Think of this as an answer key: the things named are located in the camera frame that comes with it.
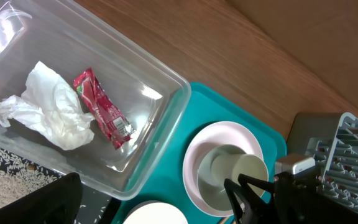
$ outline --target wooden surface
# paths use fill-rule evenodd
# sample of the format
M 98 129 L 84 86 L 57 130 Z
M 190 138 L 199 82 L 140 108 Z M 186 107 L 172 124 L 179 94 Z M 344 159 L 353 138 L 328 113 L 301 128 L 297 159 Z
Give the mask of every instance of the wooden surface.
M 358 107 L 358 0 L 227 0 Z
M 77 0 L 189 82 L 287 138 L 300 111 L 358 110 L 224 0 Z

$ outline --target wooden table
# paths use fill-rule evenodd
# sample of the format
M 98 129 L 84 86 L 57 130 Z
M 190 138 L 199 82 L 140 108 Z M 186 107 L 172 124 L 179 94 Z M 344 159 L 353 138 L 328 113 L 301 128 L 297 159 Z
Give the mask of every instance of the wooden table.
M 358 109 L 224 0 L 77 0 L 189 82 L 287 138 L 300 111 Z

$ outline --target white bowl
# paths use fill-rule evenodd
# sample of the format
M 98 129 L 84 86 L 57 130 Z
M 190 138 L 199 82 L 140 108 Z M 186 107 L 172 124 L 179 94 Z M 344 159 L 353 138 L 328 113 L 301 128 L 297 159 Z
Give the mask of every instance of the white bowl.
M 185 215 L 175 206 L 158 201 L 148 201 L 134 207 L 124 224 L 188 224 Z
M 246 154 L 254 154 L 264 160 L 255 136 L 244 126 L 231 121 L 210 124 L 193 138 L 183 160 L 183 183 L 191 202 L 202 212 L 214 217 L 227 217 L 233 215 L 233 211 L 216 210 L 203 200 L 197 188 L 197 172 L 209 151 L 226 144 L 237 146 Z

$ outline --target teal tray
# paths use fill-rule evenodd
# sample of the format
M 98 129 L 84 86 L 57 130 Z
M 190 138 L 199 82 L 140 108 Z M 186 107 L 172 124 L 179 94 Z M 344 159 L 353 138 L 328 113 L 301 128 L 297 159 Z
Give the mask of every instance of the teal tray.
M 112 223 L 122 224 L 132 208 L 148 200 L 176 206 L 185 214 L 189 224 L 217 223 L 220 218 L 209 216 L 193 205 L 182 178 L 183 158 L 190 141 L 204 127 L 217 121 L 233 121 L 248 128 L 258 139 L 269 177 L 273 177 L 275 160 L 287 154 L 284 138 L 207 86 L 192 83 L 189 104 L 164 155 L 139 195 L 122 202 Z M 268 201 L 270 195 L 264 194 L 262 198 Z

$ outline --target red snack wrapper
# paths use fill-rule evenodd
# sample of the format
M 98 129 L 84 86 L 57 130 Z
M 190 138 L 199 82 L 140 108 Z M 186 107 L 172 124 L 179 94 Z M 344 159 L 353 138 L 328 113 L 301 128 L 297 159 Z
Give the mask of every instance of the red snack wrapper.
M 134 128 L 104 93 L 91 68 L 74 80 L 74 87 L 116 149 L 131 139 Z

